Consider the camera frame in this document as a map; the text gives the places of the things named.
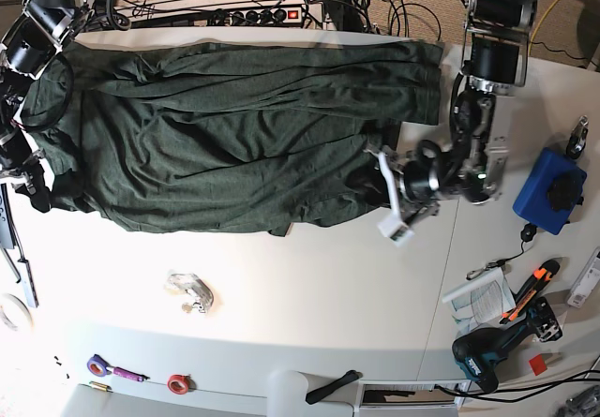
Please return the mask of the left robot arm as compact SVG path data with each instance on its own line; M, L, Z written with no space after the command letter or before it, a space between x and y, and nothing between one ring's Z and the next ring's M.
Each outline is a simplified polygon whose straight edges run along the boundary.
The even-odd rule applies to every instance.
M461 196L483 204L501 187L507 148L491 139L496 102L526 82L538 0L460 1L464 38L449 99L449 147L423 139L405 155L382 142L364 148L387 188L390 211L378 230L397 246L441 201Z

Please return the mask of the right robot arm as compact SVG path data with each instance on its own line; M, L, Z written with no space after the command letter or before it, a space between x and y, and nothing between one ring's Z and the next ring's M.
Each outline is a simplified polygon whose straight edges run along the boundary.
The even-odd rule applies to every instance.
M74 72L63 50L95 18L127 31L126 17L114 12L113 0L22 0L22 13L1 40L1 182L29 198L42 213L51 209L40 160L43 151L32 150L25 135L54 127L65 114L74 89ZM19 124L15 114L30 86L58 61L67 75L67 91L58 110L36 125Z

